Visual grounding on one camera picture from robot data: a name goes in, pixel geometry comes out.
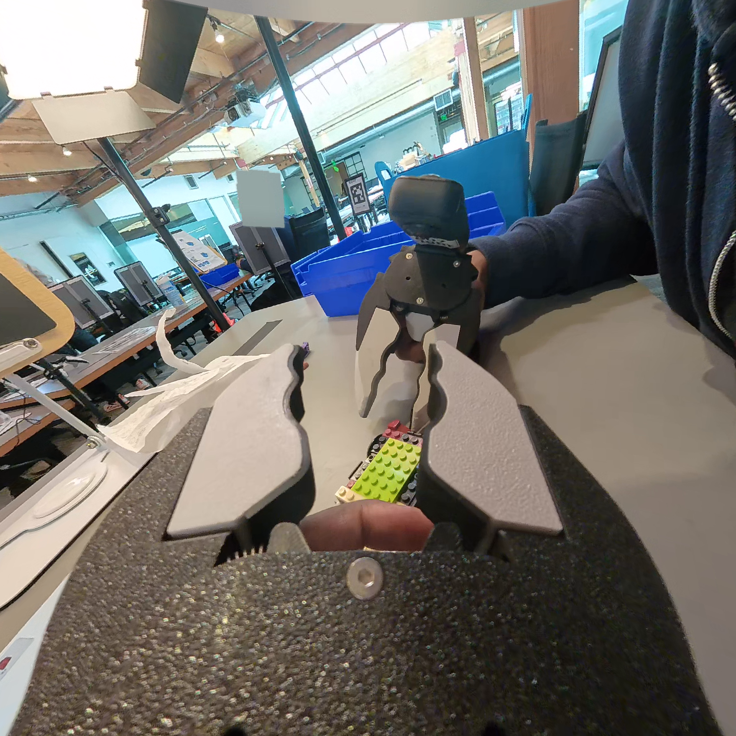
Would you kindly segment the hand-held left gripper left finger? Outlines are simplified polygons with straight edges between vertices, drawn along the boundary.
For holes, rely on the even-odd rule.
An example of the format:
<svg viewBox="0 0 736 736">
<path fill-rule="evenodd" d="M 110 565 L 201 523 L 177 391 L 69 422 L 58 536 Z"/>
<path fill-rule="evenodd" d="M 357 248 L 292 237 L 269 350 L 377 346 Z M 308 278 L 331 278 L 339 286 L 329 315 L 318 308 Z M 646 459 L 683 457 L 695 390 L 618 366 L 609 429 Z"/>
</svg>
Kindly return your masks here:
<svg viewBox="0 0 736 736">
<path fill-rule="evenodd" d="M 316 498 L 301 386 L 306 352 L 282 345 L 216 399 L 169 519 L 172 539 L 268 539 Z"/>
</svg>

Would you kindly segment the toy brick model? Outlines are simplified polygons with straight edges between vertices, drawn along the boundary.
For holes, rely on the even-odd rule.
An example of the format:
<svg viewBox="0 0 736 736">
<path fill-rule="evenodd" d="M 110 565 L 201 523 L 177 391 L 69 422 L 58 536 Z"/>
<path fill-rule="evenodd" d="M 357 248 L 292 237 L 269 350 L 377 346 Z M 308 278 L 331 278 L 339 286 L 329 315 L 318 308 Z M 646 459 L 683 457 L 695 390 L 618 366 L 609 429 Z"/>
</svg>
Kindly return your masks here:
<svg viewBox="0 0 736 736">
<path fill-rule="evenodd" d="M 379 500 L 394 505 L 417 504 L 417 477 L 423 437 L 396 419 L 373 438 L 367 455 L 335 493 L 336 504 Z"/>
</svg>

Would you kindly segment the person's right forearm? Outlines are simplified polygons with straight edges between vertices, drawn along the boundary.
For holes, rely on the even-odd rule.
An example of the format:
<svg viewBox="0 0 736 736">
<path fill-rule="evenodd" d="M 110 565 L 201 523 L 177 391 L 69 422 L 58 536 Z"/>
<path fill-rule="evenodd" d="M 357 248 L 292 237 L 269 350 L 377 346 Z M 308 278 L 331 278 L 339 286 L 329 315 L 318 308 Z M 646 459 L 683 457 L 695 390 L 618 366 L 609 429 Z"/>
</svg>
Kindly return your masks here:
<svg viewBox="0 0 736 736">
<path fill-rule="evenodd" d="M 488 262 L 486 308 L 517 297 L 567 295 L 627 275 L 658 272 L 654 236 L 619 143 L 597 178 L 548 215 L 470 241 Z"/>
</svg>

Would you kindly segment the person's right hand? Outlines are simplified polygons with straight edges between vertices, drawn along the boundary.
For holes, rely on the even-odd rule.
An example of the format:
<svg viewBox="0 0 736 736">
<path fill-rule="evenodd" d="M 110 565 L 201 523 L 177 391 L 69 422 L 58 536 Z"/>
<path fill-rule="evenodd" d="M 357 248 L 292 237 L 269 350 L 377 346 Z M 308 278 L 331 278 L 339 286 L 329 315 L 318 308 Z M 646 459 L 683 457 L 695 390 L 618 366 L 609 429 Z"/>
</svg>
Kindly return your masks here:
<svg viewBox="0 0 736 736">
<path fill-rule="evenodd" d="M 486 290 L 488 284 L 488 261 L 485 255 L 479 250 L 470 250 L 468 255 L 471 257 L 473 267 L 477 271 L 475 280 L 473 281 L 473 289 L 478 293 L 480 310 L 485 309 Z"/>
</svg>

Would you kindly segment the person's left hand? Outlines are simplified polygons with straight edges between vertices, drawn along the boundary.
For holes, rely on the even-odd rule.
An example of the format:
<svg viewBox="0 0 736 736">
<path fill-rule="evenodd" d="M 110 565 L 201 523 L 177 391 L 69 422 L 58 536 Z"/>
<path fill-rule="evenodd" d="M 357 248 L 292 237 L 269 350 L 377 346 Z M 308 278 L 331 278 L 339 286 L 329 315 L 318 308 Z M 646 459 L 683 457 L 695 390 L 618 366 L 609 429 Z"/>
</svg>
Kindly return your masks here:
<svg viewBox="0 0 736 736">
<path fill-rule="evenodd" d="M 312 551 L 420 551 L 434 524 L 415 507 L 378 500 L 342 504 L 311 514 L 299 528 Z"/>
</svg>

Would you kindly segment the white paper instruction sheet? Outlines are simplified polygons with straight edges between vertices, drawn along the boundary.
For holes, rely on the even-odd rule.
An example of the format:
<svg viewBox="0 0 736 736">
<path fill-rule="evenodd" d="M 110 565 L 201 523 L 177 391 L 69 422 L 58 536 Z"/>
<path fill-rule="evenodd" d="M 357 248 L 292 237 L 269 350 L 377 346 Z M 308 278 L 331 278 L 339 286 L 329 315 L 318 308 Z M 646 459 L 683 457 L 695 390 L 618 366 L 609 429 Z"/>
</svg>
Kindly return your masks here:
<svg viewBox="0 0 736 736">
<path fill-rule="evenodd" d="M 210 408 L 215 400 L 253 364 L 269 354 L 224 355 L 205 366 L 178 358 L 168 342 L 166 320 L 174 315 L 174 308 L 163 311 L 156 327 L 156 345 L 163 361 L 179 371 L 184 378 L 144 391 L 134 391 L 128 397 L 148 397 L 113 425 L 100 425 L 99 432 L 106 442 L 133 453 L 157 453 L 163 450 L 179 430 L 200 409 Z"/>
</svg>

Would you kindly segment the printed tag sign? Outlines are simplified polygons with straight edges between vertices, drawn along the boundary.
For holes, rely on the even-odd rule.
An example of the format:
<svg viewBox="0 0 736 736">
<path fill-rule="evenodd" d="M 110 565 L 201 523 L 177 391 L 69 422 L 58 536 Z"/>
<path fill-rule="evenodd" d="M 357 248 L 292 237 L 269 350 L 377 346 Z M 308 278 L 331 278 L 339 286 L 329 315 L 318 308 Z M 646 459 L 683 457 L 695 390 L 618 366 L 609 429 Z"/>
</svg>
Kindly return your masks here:
<svg viewBox="0 0 736 736">
<path fill-rule="evenodd" d="M 344 189 L 354 217 L 366 215 L 372 210 L 369 190 L 366 187 L 363 173 L 358 172 L 345 179 Z"/>
</svg>

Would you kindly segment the black framed monitor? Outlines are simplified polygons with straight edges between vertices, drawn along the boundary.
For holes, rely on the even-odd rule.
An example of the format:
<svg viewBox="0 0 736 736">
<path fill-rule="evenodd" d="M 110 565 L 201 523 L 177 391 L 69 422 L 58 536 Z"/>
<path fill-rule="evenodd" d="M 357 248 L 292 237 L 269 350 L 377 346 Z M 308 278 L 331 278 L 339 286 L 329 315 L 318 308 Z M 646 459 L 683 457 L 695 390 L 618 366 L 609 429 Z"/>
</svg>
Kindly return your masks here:
<svg viewBox="0 0 736 736">
<path fill-rule="evenodd" d="M 55 283 L 49 290 L 69 308 L 80 329 L 101 325 L 114 314 L 114 309 L 83 275 Z"/>
<path fill-rule="evenodd" d="M 148 308 L 164 300 L 160 287 L 142 262 L 136 261 L 121 266 L 113 272 L 115 278 L 124 286 L 139 307 Z"/>
<path fill-rule="evenodd" d="M 255 277 L 291 263 L 277 228 L 252 227 L 237 222 L 229 229 Z"/>
</svg>

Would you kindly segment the black chair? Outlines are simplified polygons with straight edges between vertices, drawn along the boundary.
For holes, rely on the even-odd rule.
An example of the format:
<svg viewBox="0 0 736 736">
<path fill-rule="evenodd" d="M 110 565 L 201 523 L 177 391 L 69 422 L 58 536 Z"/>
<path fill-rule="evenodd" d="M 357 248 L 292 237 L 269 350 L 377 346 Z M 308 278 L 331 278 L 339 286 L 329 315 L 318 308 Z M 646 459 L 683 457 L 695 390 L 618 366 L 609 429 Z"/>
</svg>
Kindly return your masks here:
<svg viewBox="0 0 736 736">
<path fill-rule="evenodd" d="M 573 195 L 582 166 L 586 125 L 586 110 L 568 122 L 548 124 L 543 119 L 536 123 L 529 176 L 534 216 L 548 215 Z"/>
</svg>

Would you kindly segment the black support pole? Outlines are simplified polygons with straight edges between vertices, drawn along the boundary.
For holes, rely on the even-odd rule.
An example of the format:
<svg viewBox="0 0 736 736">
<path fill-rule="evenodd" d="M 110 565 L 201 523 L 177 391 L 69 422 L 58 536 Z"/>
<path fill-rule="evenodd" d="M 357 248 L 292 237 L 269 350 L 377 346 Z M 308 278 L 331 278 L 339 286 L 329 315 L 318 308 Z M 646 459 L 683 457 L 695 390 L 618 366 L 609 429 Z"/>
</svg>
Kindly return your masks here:
<svg viewBox="0 0 736 736">
<path fill-rule="evenodd" d="M 289 108 L 292 122 L 295 125 L 299 140 L 306 153 L 306 157 L 310 162 L 314 177 L 317 180 L 317 185 L 322 195 L 322 199 L 327 212 L 330 216 L 334 232 L 338 237 L 338 240 L 341 241 L 347 236 L 345 233 L 345 227 L 339 214 L 334 195 L 332 194 L 325 172 L 322 168 L 322 164 L 319 162 L 316 147 L 309 132 L 308 125 L 306 124 L 304 115 L 302 114 L 302 110 L 299 105 L 299 101 L 297 100 L 296 92 L 292 85 L 289 72 L 287 71 L 283 57 L 281 56 L 280 48 L 274 38 L 271 24 L 269 22 L 269 19 L 264 16 L 256 15 L 254 19 L 258 25 L 269 58 L 271 59 L 271 64 L 275 69 L 281 91 L 283 92 L 284 99 L 286 100 L 287 106 Z"/>
</svg>

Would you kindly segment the black light stand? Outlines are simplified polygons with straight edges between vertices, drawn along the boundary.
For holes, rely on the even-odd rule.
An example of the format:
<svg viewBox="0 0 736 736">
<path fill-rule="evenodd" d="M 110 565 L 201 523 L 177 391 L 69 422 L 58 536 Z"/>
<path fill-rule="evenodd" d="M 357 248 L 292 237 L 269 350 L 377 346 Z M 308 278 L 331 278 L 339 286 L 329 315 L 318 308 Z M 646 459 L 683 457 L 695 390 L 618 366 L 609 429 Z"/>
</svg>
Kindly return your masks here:
<svg viewBox="0 0 736 736">
<path fill-rule="evenodd" d="M 118 153 L 113 142 L 107 137 L 97 138 L 102 151 L 105 156 L 105 163 L 107 167 L 115 173 L 117 178 L 129 191 L 131 196 L 137 202 L 144 216 L 149 220 L 149 223 L 153 226 L 156 233 L 159 235 L 162 242 L 168 247 L 170 253 L 174 259 L 178 262 L 180 267 L 189 278 L 190 283 L 199 293 L 199 296 L 203 299 L 206 308 L 209 310 L 212 319 L 216 325 L 220 328 L 221 332 L 226 332 L 230 329 L 230 325 L 226 319 L 225 313 L 220 308 L 219 304 L 209 294 L 207 287 L 204 282 L 198 276 L 195 268 L 189 262 L 180 246 L 175 241 L 173 235 L 169 232 L 168 217 L 160 207 L 154 207 L 143 193 L 141 187 L 138 185 L 137 180 L 133 176 L 132 172 L 128 168 L 123 157 Z"/>
</svg>

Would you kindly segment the framed whiteboard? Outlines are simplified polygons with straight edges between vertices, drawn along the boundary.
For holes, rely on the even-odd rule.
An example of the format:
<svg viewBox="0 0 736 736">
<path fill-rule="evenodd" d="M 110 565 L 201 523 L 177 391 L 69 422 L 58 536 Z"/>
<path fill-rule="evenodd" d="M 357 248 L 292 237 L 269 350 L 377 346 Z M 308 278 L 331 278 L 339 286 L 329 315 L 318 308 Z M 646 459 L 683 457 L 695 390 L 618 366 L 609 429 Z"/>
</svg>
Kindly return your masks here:
<svg viewBox="0 0 736 736">
<path fill-rule="evenodd" d="M 584 130 L 582 171 L 597 169 L 623 140 L 618 63 L 622 27 L 607 34 L 593 79 Z"/>
</svg>

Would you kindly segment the person's dark hooded jacket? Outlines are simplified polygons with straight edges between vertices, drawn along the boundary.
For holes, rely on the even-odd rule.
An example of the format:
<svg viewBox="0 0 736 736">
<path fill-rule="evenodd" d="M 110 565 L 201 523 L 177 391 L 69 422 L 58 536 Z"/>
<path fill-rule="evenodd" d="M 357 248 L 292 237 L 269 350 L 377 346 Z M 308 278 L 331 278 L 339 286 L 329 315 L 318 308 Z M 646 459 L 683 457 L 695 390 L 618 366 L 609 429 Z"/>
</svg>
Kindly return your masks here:
<svg viewBox="0 0 736 736">
<path fill-rule="evenodd" d="M 735 3 L 629 2 L 626 173 L 670 308 L 734 356 Z"/>
</svg>

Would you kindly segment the blue partition wall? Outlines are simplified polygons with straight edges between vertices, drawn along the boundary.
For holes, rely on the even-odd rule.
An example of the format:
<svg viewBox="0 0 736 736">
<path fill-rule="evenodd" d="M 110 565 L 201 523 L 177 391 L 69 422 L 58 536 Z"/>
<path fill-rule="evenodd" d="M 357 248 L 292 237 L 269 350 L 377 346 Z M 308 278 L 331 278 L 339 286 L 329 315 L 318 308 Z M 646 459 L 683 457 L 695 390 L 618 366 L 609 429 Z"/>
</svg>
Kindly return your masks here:
<svg viewBox="0 0 736 736">
<path fill-rule="evenodd" d="M 508 226 L 529 215 L 529 143 L 524 130 L 444 154 L 402 174 L 455 180 L 466 197 L 492 191 Z"/>
</svg>

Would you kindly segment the white flat base plate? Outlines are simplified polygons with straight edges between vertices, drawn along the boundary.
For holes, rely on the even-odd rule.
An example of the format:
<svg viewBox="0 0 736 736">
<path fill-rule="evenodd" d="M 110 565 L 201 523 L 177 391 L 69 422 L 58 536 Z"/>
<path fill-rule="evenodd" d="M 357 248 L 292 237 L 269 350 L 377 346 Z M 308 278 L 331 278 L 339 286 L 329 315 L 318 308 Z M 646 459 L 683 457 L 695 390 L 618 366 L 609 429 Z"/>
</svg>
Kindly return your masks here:
<svg viewBox="0 0 736 736">
<path fill-rule="evenodd" d="M 87 449 L 20 499 L 2 520 L 2 610 L 40 578 L 151 458 Z"/>
</svg>

